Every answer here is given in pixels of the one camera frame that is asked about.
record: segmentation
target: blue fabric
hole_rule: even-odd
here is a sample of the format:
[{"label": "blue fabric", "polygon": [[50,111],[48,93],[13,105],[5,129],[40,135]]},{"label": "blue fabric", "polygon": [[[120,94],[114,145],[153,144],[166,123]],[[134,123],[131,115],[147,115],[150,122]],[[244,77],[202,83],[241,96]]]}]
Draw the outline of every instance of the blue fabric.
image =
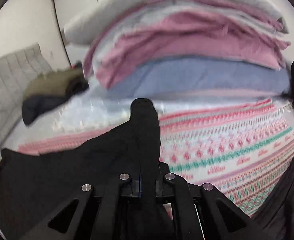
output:
[{"label": "blue fabric", "polygon": [[159,93],[207,89],[251,89],[281,94],[289,76],[280,71],[240,61],[176,57],[149,61],[108,90],[109,98],[148,97]]}]

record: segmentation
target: pink fabric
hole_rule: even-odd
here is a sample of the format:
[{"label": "pink fabric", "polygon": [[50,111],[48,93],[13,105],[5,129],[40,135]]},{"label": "pink fabric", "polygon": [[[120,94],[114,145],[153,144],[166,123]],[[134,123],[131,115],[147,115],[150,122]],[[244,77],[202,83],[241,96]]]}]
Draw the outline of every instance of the pink fabric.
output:
[{"label": "pink fabric", "polygon": [[[83,72],[84,72],[85,77],[88,77],[93,72],[92,66],[91,66],[91,61],[92,61],[92,56],[93,56],[93,54],[95,52],[96,47],[98,46],[101,39],[105,36],[105,34],[114,25],[116,25],[119,21],[125,19],[127,16],[131,15],[132,13],[134,13],[136,11],[139,11],[141,8],[143,8],[143,7],[147,6],[147,5],[151,5],[151,4],[155,4],[155,3],[163,2],[163,1],[166,1],[166,0],[143,1],[140,5],[129,9],[128,11],[123,13],[120,17],[116,18],[106,28],[106,30],[99,37],[97,37],[97,39],[95,39],[92,42],[90,50],[87,52],[86,58],[85,58],[84,63],[83,63]],[[251,15],[252,17],[254,17],[254,18],[256,18],[256,19],[258,19],[258,20],[260,20],[260,21],[262,21],[264,23],[267,23],[267,24],[271,25],[277,31],[281,31],[283,29],[282,23],[278,22],[276,19],[269,16],[264,11],[262,11],[262,10],[256,8],[256,7],[253,7],[251,5],[248,5],[248,4],[235,3],[235,2],[228,1],[228,0],[190,0],[190,1],[199,2],[199,3],[211,5],[211,6],[217,6],[217,7],[221,7],[221,8],[237,9],[237,10],[240,10],[240,11],[242,11],[244,13],[247,13],[247,14]]]},{"label": "pink fabric", "polygon": [[96,72],[109,89],[135,68],[165,56],[200,55],[244,60],[273,69],[285,67],[280,50],[289,42],[258,33],[226,16],[204,11],[184,11],[163,21],[123,35]]}]

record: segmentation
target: metal pin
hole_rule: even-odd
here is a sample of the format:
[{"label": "metal pin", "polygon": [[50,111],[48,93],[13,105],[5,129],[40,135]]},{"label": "metal pin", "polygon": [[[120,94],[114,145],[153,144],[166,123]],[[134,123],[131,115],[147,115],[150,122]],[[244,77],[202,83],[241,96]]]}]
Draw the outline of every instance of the metal pin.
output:
[{"label": "metal pin", "polygon": [[127,179],[129,179],[129,175],[127,173],[123,173],[119,176],[119,178],[122,180],[127,180]]},{"label": "metal pin", "polygon": [[166,178],[166,179],[169,179],[169,180],[172,180],[172,179],[175,178],[175,175],[172,174],[172,173],[167,173],[167,174],[165,175],[165,178]]},{"label": "metal pin", "polygon": [[91,185],[89,185],[89,184],[85,184],[85,185],[83,185],[83,186],[81,187],[81,189],[82,189],[83,191],[89,191],[89,190],[91,190]]},{"label": "metal pin", "polygon": [[205,183],[205,184],[203,185],[203,188],[204,188],[205,190],[211,191],[211,190],[214,188],[214,186],[213,186],[212,184],[210,184],[210,183]]}]

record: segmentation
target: gray tufted headboard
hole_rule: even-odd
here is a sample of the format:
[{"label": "gray tufted headboard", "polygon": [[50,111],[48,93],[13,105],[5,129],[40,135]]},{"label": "gray tufted headboard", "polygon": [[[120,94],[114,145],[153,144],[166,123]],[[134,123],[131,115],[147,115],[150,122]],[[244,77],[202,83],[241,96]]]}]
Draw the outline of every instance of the gray tufted headboard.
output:
[{"label": "gray tufted headboard", "polygon": [[38,44],[0,58],[0,147],[21,117],[22,96],[29,82],[50,71]]}]

